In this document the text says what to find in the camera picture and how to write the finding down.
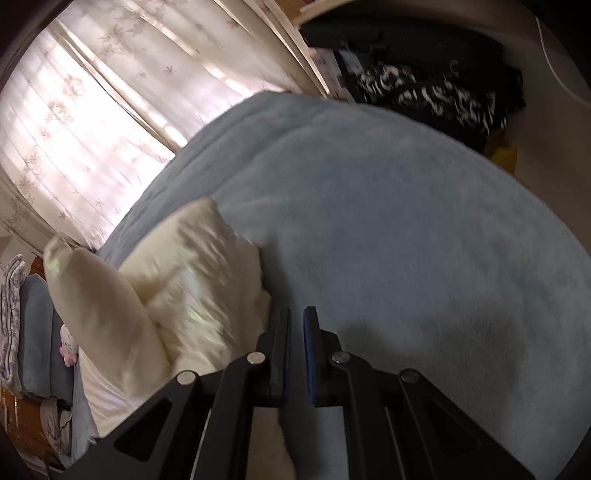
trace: bed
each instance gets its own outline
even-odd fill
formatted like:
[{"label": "bed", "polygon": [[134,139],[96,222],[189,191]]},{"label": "bed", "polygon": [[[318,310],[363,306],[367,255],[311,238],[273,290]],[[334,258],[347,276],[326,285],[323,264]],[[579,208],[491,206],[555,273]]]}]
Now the bed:
[{"label": "bed", "polygon": [[[98,255],[119,266],[206,196],[261,247],[274,315],[294,313],[281,415],[298,478],[347,478],[339,409],[308,404],[309,304],[375,368],[420,370],[536,478],[561,472],[591,424],[591,261],[516,180],[395,113],[262,93],[193,138]],[[73,402],[78,458],[96,434],[79,374]]]}]

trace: folded blanket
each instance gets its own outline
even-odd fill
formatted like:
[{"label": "folded blanket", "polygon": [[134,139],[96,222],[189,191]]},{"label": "folded blanket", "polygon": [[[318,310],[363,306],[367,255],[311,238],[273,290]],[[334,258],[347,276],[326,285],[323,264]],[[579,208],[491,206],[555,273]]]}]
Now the folded blanket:
[{"label": "folded blanket", "polygon": [[21,328],[21,285],[25,281],[26,263],[17,255],[8,263],[2,275],[0,302],[0,382],[20,397],[22,386],[18,378],[18,341]]}]

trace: pink plush toy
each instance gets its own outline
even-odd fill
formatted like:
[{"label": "pink plush toy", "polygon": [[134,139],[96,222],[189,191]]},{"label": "pink plush toy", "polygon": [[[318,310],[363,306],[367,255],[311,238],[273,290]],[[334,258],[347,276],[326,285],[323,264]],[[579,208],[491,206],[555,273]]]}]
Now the pink plush toy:
[{"label": "pink plush toy", "polygon": [[66,325],[61,326],[60,337],[60,355],[64,358],[64,363],[67,367],[76,365],[78,363],[78,343],[74,340]]}]

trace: curtain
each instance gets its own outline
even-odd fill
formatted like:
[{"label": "curtain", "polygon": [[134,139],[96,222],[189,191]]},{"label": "curtain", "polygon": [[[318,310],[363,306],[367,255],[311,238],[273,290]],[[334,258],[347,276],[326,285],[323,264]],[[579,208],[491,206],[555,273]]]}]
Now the curtain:
[{"label": "curtain", "polygon": [[324,95],[301,49],[277,33],[242,0],[74,1],[0,95],[0,179],[46,233],[99,247],[231,106],[264,89]]}]

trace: cable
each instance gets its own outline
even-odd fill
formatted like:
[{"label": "cable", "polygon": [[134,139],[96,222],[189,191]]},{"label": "cable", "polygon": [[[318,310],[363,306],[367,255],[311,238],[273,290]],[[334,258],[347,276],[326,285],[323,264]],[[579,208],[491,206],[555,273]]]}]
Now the cable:
[{"label": "cable", "polygon": [[552,75],[554,75],[554,78],[556,79],[558,84],[564,89],[564,91],[566,93],[568,93],[570,95],[570,97],[573,100],[575,100],[578,104],[583,105],[585,108],[591,109],[591,103],[583,100],[576,93],[573,93],[573,91],[564,84],[564,82],[560,79],[558,74],[554,71],[554,68],[552,67],[552,63],[550,62],[550,59],[548,58],[548,53],[546,52],[546,45],[544,43],[544,35],[542,33],[542,26],[540,25],[540,20],[538,19],[538,17],[535,18],[535,22],[538,24],[538,32],[540,32],[540,41],[542,43],[542,50],[544,50],[544,57],[546,57],[546,62],[548,63],[548,67],[550,67],[550,71],[552,72]]}]

